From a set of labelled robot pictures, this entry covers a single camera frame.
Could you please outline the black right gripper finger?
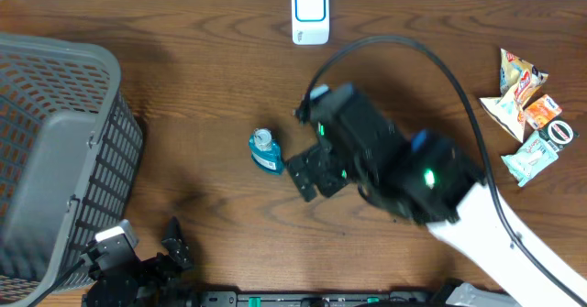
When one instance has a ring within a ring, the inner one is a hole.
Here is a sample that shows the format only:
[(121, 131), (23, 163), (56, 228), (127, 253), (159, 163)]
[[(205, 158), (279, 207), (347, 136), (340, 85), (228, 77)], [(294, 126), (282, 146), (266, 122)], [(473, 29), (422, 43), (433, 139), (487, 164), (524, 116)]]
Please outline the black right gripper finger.
[(305, 157), (298, 155), (286, 161), (286, 169), (305, 202), (309, 203), (316, 197), (315, 183), (311, 172), (306, 167)]
[(308, 151), (307, 168), (310, 171), (311, 182), (326, 198), (349, 184), (346, 169), (338, 158), (333, 153), (324, 151), (318, 144)]

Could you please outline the blue clear plastic bottle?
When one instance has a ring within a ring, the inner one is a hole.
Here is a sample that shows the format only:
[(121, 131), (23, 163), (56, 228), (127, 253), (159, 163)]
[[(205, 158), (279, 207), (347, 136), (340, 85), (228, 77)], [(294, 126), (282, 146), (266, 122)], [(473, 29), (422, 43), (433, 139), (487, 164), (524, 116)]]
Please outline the blue clear plastic bottle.
[(284, 170), (281, 147), (267, 128), (257, 128), (249, 138), (249, 149), (254, 163), (262, 170), (281, 175)]

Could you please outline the green wet wipes pack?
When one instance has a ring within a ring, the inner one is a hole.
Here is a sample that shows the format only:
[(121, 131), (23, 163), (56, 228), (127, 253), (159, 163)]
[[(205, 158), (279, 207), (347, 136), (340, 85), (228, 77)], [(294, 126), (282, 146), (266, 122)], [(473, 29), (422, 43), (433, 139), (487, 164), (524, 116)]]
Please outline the green wet wipes pack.
[(515, 154), (501, 156), (519, 187), (525, 186), (558, 158), (558, 153), (538, 131), (533, 132)]

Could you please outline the yellow snack bag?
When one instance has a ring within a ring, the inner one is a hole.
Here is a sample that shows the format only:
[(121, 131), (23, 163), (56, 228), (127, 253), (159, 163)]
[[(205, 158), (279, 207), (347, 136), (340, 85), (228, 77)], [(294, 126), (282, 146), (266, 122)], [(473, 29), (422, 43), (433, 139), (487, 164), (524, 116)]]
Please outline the yellow snack bag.
[(508, 134), (522, 143), (526, 128), (524, 107), (547, 81), (548, 74), (506, 49), (500, 49), (499, 97), (483, 97), (479, 101), (485, 112)]

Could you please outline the orange tissue pack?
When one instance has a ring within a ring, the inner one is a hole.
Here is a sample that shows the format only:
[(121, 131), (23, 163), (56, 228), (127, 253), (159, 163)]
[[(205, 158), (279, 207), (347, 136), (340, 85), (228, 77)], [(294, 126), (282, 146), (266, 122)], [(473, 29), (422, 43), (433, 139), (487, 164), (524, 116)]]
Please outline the orange tissue pack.
[(547, 94), (542, 95), (525, 110), (526, 121), (539, 130), (562, 113), (562, 108)]

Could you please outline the dark green round-logo packet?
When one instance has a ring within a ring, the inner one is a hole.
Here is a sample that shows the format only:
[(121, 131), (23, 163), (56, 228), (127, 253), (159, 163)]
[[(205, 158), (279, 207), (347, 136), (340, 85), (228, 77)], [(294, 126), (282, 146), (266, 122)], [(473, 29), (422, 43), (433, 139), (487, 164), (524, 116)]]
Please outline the dark green round-logo packet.
[(566, 148), (579, 133), (561, 116), (557, 116), (538, 130), (540, 137), (557, 153)]

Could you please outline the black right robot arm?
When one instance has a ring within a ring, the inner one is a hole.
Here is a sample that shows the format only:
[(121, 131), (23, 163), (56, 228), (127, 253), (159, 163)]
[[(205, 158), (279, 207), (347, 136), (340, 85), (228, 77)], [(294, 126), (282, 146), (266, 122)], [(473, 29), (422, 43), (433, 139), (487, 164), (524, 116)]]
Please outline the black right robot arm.
[(350, 183), (376, 208), (458, 250), (522, 306), (583, 306), (586, 279), (515, 214), (489, 174), (429, 131), (319, 134), (286, 168), (311, 201)]

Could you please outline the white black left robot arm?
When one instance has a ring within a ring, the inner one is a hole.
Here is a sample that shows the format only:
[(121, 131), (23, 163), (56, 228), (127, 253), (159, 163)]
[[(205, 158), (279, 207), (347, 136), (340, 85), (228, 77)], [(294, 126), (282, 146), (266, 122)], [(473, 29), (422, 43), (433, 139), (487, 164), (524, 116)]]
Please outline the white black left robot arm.
[(182, 274), (194, 268), (194, 259), (177, 218), (167, 224), (161, 244), (165, 254), (140, 259), (138, 237), (126, 219), (97, 233), (83, 253), (94, 284), (82, 306), (197, 306), (198, 294), (182, 285)]

